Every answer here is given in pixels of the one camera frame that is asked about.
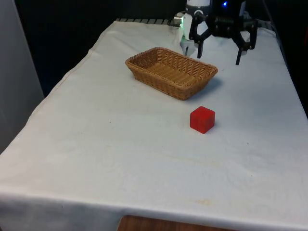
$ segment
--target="basket rim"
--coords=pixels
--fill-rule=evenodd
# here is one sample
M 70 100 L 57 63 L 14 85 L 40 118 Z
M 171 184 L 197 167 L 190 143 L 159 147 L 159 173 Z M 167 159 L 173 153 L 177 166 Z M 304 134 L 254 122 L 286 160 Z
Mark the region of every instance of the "basket rim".
M 169 84 L 169 85 L 171 85 L 171 86 L 174 86 L 174 87 L 176 87 L 176 88 L 178 88 L 178 89 L 180 89 L 180 90 L 183 90 L 183 91 L 192 88 L 195 84 L 202 84 L 202 83 L 204 83 L 204 82 L 207 82 L 207 81 L 211 80 L 211 79 L 215 76 L 215 74 L 217 74 L 217 72 L 218 72 L 217 67 L 215 67 L 215 66 L 213 66 L 213 65 L 211 65 L 211 64 L 206 64 L 206 63 L 204 63 L 204 62 L 201 62 L 201 61 L 195 60 L 195 59 L 193 59 L 193 58 L 191 58 L 191 57 L 187 57 L 187 56 L 184 56 L 184 55 L 183 55 L 183 56 L 184 56 L 186 59 L 188 59 L 188 60 L 191 60 L 191 61 L 193 61 L 193 62 L 200 63 L 200 64 L 202 64 L 202 65 L 206 65 L 206 66 L 208 66 L 208 67 L 210 67 L 210 68 L 213 69 L 213 71 L 210 73 L 209 77 L 205 77 L 205 78 L 203 78 L 203 79 L 200 80 L 200 81 L 197 81 L 197 82 L 195 82 L 195 83 L 192 83 L 192 84 L 190 84 L 190 85 L 185 86 L 185 85 L 180 85 L 180 84 L 178 84 L 178 83 L 169 81 L 169 80 L 167 80 L 167 79 L 165 79 L 165 78 L 162 78 L 162 77 L 161 77 L 160 75 L 158 75 L 158 74 L 155 74 L 155 73 L 153 73 L 153 72 L 151 72 L 151 71 L 148 71 L 147 69 L 141 68 L 141 67 L 139 67 L 139 66 L 137 66 L 137 65 L 135 65 L 135 64 L 133 64 L 133 63 L 131 63 L 132 60 L 134 60 L 134 59 L 136 59 L 136 58 L 138 58 L 138 57 L 140 57 L 140 56 L 142 56 L 142 55 L 145 55 L 145 54 L 147 54 L 147 53 L 149 53 L 149 52 L 151 52 L 151 51 L 153 51 L 153 50 L 166 50 L 166 51 L 168 51 L 168 52 L 172 52 L 172 53 L 176 53 L 176 54 L 179 54 L 179 55 L 183 55 L 183 54 L 180 54 L 180 53 L 178 53 L 178 52 L 172 51 L 172 50 L 170 50 L 170 49 L 168 49 L 168 48 L 154 47 L 154 48 L 151 48 L 151 49 L 149 49 L 149 50 L 143 51 L 143 52 L 141 52 L 141 53 L 139 53 L 139 54 L 136 54 L 136 55 L 134 55 L 134 56 L 129 57 L 129 58 L 125 61 L 126 66 L 127 66 L 128 68 L 133 68 L 133 69 L 138 69 L 139 71 L 143 71 L 143 72 L 145 72 L 146 74 L 151 75 L 152 77 L 155 77 L 156 79 L 162 80 L 162 81 L 164 81 L 165 83 L 167 83 L 167 84 Z

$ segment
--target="wicker basket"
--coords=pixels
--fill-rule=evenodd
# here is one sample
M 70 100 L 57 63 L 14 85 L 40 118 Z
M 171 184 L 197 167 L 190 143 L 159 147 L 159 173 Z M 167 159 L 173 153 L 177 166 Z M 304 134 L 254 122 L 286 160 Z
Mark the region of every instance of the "wicker basket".
M 166 48 L 153 48 L 126 60 L 135 79 L 179 100 L 201 91 L 218 69 Z

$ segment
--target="white tablecloth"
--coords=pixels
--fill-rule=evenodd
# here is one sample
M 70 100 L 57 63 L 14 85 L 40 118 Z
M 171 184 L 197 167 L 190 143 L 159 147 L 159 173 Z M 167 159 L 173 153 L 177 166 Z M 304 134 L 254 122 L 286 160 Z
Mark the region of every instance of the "white tablecloth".
M 219 73 L 184 102 L 124 64 L 180 52 L 178 37 L 122 22 L 102 33 L 0 155 L 3 231 L 115 231 L 127 214 L 308 230 L 308 122 L 274 34 L 260 29 L 239 66 L 232 40 L 210 37 L 202 60 Z M 216 111 L 205 135 L 189 126 L 201 105 Z

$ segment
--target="wooden floor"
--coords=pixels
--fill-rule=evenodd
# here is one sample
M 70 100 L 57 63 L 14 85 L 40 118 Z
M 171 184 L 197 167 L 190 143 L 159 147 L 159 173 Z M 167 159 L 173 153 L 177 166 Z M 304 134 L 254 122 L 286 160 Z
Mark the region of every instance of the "wooden floor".
M 200 225 L 191 225 L 173 221 L 125 216 L 121 219 L 117 231 L 230 231 Z

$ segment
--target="black background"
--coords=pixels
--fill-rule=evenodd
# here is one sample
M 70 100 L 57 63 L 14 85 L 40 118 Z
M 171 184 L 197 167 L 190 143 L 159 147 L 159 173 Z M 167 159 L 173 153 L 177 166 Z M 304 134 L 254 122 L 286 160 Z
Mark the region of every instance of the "black background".
M 94 45 L 116 18 L 169 19 L 186 0 L 16 0 L 45 95 Z M 308 115 L 307 49 L 304 46 L 308 1 L 266 0 L 281 38 L 289 72 Z M 247 0 L 251 16 L 268 20 L 261 0 Z

